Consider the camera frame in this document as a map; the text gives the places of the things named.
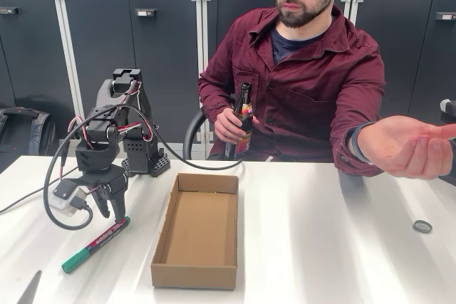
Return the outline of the person's left hand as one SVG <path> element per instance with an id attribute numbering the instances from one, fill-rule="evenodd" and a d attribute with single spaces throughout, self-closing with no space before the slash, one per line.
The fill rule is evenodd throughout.
<path id="1" fill-rule="evenodd" d="M 435 126 L 406 116 L 367 125 L 357 145 L 371 163 L 395 177 L 434 179 L 452 169 L 455 125 Z"/>

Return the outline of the person's right hand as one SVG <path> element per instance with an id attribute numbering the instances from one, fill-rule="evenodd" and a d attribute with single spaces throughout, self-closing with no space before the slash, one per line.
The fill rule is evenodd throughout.
<path id="1" fill-rule="evenodd" d="M 233 109 L 225 108 L 217 115 L 214 122 L 214 133 L 221 141 L 236 144 L 246 135 L 241 126 L 242 122 L 234 114 Z"/>

